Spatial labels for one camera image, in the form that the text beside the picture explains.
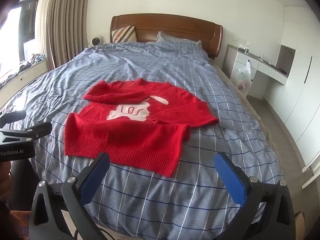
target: transparent plastic bag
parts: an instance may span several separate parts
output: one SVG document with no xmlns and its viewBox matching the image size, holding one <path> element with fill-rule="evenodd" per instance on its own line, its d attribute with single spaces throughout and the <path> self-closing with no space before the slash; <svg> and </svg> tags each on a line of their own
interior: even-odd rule
<svg viewBox="0 0 320 240">
<path fill-rule="evenodd" d="M 239 90 L 250 89 L 251 87 L 251 70 L 250 60 L 247 62 L 247 66 L 242 69 L 237 69 L 235 76 L 235 85 Z"/>
</svg>

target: cabinet handle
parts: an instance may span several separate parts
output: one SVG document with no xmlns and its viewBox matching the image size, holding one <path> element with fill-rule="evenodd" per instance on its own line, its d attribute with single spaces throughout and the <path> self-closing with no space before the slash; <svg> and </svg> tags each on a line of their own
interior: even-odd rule
<svg viewBox="0 0 320 240">
<path fill-rule="evenodd" d="M 310 64 L 309 64 L 308 72 L 307 72 L 307 75 L 306 75 L 306 79 L 304 80 L 304 83 L 306 83 L 306 81 L 307 81 L 307 77 L 309 75 L 309 71 L 310 71 L 310 67 L 311 67 L 311 62 L 312 62 L 312 56 L 311 56 L 311 59 L 310 59 Z"/>
</svg>

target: human hand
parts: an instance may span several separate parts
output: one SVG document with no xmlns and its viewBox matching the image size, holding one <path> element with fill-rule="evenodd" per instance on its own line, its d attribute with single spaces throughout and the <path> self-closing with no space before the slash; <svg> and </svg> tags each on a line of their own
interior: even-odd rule
<svg viewBox="0 0 320 240">
<path fill-rule="evenodd" d="M 9 174 L 11 162 L 0 163 L 0 201 L 5 201 L 10 197 L 12 177 Z"/>
</svg>

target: striped pillow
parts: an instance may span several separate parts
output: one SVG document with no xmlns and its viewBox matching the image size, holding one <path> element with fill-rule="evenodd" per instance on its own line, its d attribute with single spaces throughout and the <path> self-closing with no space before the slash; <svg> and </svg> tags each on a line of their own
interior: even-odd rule
<svg viewBox="0 0 320 240">
<path fill-rule="evenodd" d="M 136 42 L 136 30 L 134 25 L 117 29 L 112 33 L 112 42 Z"/>
</svg>

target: sheer curtain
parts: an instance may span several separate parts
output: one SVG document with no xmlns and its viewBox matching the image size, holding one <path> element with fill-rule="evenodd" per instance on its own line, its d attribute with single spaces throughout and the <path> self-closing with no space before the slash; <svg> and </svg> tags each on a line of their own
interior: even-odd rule
<svg viewBox="0 0 320 240">
<path fill-rule="evenodd" d="M 45 51 L 45 33 L 46 33 L 46 22 L 47 22 L 47 8 L 48 0 L 39 0 L 36 10 L 35 18 L 35 39 L 38 45 L 38 53 L 46 53 Z"/>
<path fill-rule="evenodd" d="M 88 47 L 87 0 L 49 0 L 47 18 L 47 61 L 59 67 Z"/>
</svg>

